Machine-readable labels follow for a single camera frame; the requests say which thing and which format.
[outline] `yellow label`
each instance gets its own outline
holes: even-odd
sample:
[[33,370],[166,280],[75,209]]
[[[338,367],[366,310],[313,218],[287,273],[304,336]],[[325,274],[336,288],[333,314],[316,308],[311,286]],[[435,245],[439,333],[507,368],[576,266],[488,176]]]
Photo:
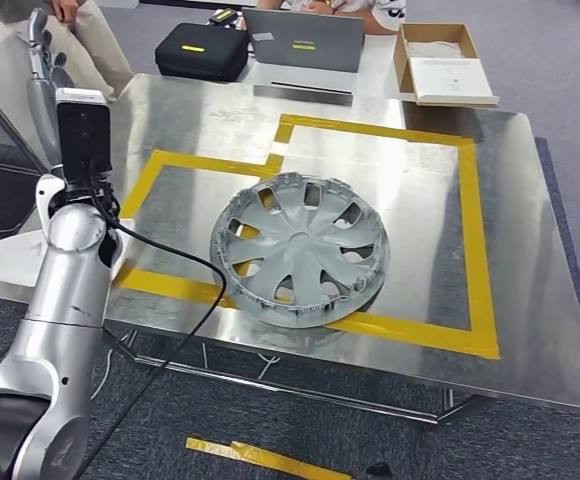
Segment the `yellow label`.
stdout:
[[224,10],[223,12],[217,16],[217,20],[223,20],[227,17],[228,15],[230,15],[230,13],[231,13],[230,10]]
[[188,52],[205,52],[205,48],[202,47],[193,47],[191,45],[181,45],[181,50],[187,50]]

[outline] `person's hand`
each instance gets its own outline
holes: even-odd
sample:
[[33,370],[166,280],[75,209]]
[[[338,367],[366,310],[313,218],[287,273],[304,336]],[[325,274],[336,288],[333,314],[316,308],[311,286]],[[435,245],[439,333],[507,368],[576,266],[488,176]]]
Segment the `person's hand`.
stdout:
[[79,4],[76,0],[52,0],[52,8],[57,20],[68,25],[74,24],[76,20],[76,10]]
[[335,9],[322,1],[311,1],[301,5],[302,12],[319,13],[321,15],[332,15]]

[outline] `floor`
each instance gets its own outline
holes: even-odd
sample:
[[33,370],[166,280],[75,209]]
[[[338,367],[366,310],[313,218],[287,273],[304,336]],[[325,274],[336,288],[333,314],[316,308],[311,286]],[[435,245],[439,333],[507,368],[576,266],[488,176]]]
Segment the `floor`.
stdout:
[[[136,72],[153,73],[156,71],[153,51],[161,39],[178,23],[200,23],[209,14],[145,5],[104,13]],[[535,135],[547,138],[547,144],[538,141],[538,148],[551,193],[560,191],[562,198],[562,209],[556,208],[556,214],[565,243],[562,214],[567,215],[572,245],[566,247],[571,262],[574,255],[578,260],[573,277],[580,290],[580,0],[412,0],[408,19],[467,23],[502,108],[525,112]],[[16,224],[32,203],[18,199],[32,199],[34,179],[12,175],[16,176],[0,183],[0,192],[10,192],[0,195],[0,228]],[[0,302],[0,352],[23,312]],[[172,348],[172,342],[144,337],[139,346],[159,355]],[[184,353],[184,360],[196,365],[201,358],[198,343]],[[252,354],[218,347],[211,347],[208,361],[213,368],[244,375],[256,375],[262,366]],[[98,378],[102,366],[100,361]],[[144,375],[144,369],[115,357],[108,383],[94,403],[92,443]],[[430,407],[440,401],[435,390],[304,362],[282,361],[268,375],[372,400]],[[190,452],[184,446],[187,435],[218,443],[240,440],[356,479],[377,461],[387,462],[396,479],[580,479],[580,414],[496,402],[453,428],[430,434],[374,414],[169,373],[133,410],[83,478],[293,478]]]

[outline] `person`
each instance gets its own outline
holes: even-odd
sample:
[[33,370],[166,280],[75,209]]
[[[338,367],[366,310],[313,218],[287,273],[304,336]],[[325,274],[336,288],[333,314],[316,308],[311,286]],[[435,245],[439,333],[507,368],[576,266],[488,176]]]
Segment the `person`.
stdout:
[[75,86],[113,100],[132,79],[128,60],[95,0],[0,0],[0,20],[27,43],[35,8],[48,15],[50,53],[64,53],[64,68]]
[[[278,9],[283,0],[259,0],[257,8]],[[363,19],[369,35],[393,35],[405,18],[405,0],[288,0],[291,10]]]

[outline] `black case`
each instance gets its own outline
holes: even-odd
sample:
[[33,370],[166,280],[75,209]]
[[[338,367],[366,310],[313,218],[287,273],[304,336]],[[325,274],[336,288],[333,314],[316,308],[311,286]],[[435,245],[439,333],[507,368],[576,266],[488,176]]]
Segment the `black case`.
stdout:
[[181,23],[156,47],[162,75],[233,82],[248,62],[247,32]]

